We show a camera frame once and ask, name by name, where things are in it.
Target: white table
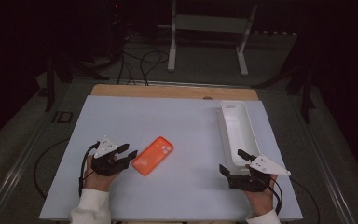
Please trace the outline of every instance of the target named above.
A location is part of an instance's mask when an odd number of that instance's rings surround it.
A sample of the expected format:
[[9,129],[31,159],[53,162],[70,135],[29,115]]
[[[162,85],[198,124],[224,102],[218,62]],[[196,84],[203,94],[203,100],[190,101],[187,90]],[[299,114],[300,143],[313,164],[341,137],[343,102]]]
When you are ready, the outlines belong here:
[[[260,150],[284,165],[261,102],[247,102]],[[229,189],[217,114],[219,100],[89,96],[49,191],[40,218],[67,219],[78,205],[77,179],[87,148],[107,135],[128,153],[162,135],[174,151],[150,175],[130,167],[111,187],[112,219],[121,221],[241,221],[251,212],[245,195]],[[281,220],[301,219],[293,187],[280,176]]]

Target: white bracket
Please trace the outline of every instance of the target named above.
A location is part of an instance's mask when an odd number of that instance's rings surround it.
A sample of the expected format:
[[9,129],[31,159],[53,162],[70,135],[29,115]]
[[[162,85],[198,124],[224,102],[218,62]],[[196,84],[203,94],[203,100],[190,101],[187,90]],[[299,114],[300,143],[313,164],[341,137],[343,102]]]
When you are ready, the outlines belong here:
[[175,70],[175,61],[176,61],[176,44],[174,40],[170,48],[170,55],[168,60],[168,71],[173,72]]
[[109,140],[109,138],[106,137],[106,135],[103,137],[103,139],[100,142],[100,145],[98,145],[97,151],[94,154],[94,158],[98,159],[101,156],[104,156],[114,150],[116,150],[118,146]]
[[236,48],[238,64],[240,65],[241,75],[247,77],[249,75],[248,67],[246,66],[245,56],[243,56],[243,50],[239,47]]
[[270,160],[264,155],[258,156],[254,159],[250,167],[254,168],[255,170],[267,174],[267,175],[290,175],[290,171],[284,169],[279,164],[275,163],[275,161]]

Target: metal stand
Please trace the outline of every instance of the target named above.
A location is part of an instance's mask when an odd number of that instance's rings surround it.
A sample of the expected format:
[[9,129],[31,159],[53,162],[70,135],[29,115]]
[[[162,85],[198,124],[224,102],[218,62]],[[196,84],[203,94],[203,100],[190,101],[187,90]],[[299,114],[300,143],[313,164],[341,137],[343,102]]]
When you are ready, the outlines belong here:
[[243,40],[241,44],[237,46],[236,51],[241,75],[245,77],[248,76],[249,73],[243,56],[243,50],[245,49],[251,32],[256,11],[257,6],[253,6],[248,19],[176,14],[176,0],[172,0],[171,48],[168,60],[168,71],[173,72],[175,70],[176,30],[182,29],[243,34]]

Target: table surface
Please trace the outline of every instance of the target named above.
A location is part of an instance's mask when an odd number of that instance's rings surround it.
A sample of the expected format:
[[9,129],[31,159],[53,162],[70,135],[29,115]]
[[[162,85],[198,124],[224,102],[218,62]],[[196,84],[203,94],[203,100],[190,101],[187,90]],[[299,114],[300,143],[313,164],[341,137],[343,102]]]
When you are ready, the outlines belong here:
[[[205,97],[213,100],[201,100]],[[252,108],[250,117],[262,123],[255,130],[256,140],[257,135],[263,138],[258,138],[260,151],[284,166],[267,114],[254,90],[96,85],[80,114],[40,218],[67,218],[78,203],[76,176],[83,149],[106,134],[118,140],[118,145],[130,143],[129,151],[141,152],[159,135],[174,144],[174,151],[149,176],[141,176],[130,166],[115,180],[110,196],[112,219],[244,220],[251,211],[246,198],[239,190],[229,189],[218,172],[218,164],[225,164],[216,116],[221,100],[251,100],[247,102]],[[72,180],[68,176],[74,172]],[[280,218],[302,218],[289,178],[282,176],[278,183],[286,201]]]

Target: wooden edge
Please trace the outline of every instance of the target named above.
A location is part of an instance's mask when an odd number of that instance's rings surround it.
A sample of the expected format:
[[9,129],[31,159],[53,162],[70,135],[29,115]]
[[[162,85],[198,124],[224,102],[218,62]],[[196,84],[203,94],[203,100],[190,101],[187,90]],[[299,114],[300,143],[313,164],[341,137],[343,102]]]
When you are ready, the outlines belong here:
[[255,90],[215,87],[130,86],[97,84],[92,89],[91,95],[214,100],[258,100],[258,96]]

